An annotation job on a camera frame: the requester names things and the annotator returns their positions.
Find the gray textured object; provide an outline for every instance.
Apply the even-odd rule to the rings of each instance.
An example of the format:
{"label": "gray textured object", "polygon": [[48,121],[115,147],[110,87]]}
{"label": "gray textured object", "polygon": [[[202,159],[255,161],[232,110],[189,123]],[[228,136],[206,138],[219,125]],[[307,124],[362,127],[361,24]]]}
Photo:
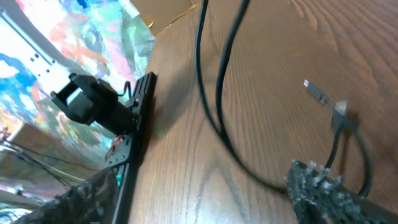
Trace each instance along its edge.
{"label": "gray textured object", "polygon": [[[287,176],[287,186],[294,212],[300,224],[308,223],[387,223],[390,214],[377,205],[359,198],[341,186],[342,179],[333,181],[327,177],[328,169],[315,170],[315,163],[306,166],[293,161]],[[379,216],[368,210],[378,208]]]}
{"label": "gray textured object", "polygon": [[116,175],[107,168],[15,223],[111,223],[118,195]]}

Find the cardboard box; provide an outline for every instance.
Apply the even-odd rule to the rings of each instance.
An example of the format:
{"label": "cardboard box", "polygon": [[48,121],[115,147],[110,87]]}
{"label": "cardboard box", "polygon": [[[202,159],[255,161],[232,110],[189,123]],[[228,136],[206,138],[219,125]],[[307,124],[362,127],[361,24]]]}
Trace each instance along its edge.
{"label": "cardboard box", "polygon": [[156,35],[179,17],[198,6],[200,0],[130,0],[140,17]]}

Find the wooden table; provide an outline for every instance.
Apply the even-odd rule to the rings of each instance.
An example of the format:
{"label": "wooden table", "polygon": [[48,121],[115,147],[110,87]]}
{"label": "wooden table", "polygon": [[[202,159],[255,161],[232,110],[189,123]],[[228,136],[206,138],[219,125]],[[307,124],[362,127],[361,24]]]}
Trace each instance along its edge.
{"label": "wooden table", "polygon": [[[202,71],[214,111],[221,51],[239,0],[210,0]],[[132,223],[294,223],[289,200],[263,189],[232,160],[205,118],[193,49],[200,8],[156,36],[148,71],[159,74],[154,127],[140,168]],[[368,199],[398,212],[398,3],[394,0],[252,0],[234,41],[223,109],[239,155],[284,183],[292,159],[324,164],[331,113],[304,88],[359,111],[373,160]],[[363,160],[349,142],[332,177],[358,191]]]}

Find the brown wooden surface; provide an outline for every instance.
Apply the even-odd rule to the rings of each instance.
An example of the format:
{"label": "brown wooden surface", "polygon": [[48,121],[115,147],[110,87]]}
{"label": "brown wooden surface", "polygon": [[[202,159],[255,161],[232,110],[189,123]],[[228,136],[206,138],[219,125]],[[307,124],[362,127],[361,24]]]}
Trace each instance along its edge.
{"label": "brown wooden surface", "polygon": [[[224,40],[239,0],[210,0],[202,71],[214,109]],[[232,160],[200,103],[193,64],[199,7],[156,37],[148,71],[159,74],[154,130],[140,168],[132,223],[294,223],[288,200]],[[234,42],[223,108],[239,154],[283,184],[292,159],[324,164],[331,113],[304,79],[349,100],[374,165],[370,201],[398,212],[398,3],[393,0],[252,0]],[[339,173],[341,150],[332,175]],[[357,191],[363,160],[351,140],[343,172]]]}

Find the cardboard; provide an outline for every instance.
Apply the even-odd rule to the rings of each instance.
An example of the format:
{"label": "cardboard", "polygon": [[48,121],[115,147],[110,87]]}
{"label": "cardboard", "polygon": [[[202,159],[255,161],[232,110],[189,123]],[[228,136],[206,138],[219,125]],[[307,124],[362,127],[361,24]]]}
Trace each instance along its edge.
{"label": "cardboard", "polygon": [[156,35],[173,21],[185,14],[200,0],[130,0],[140,12],[140,17]]}

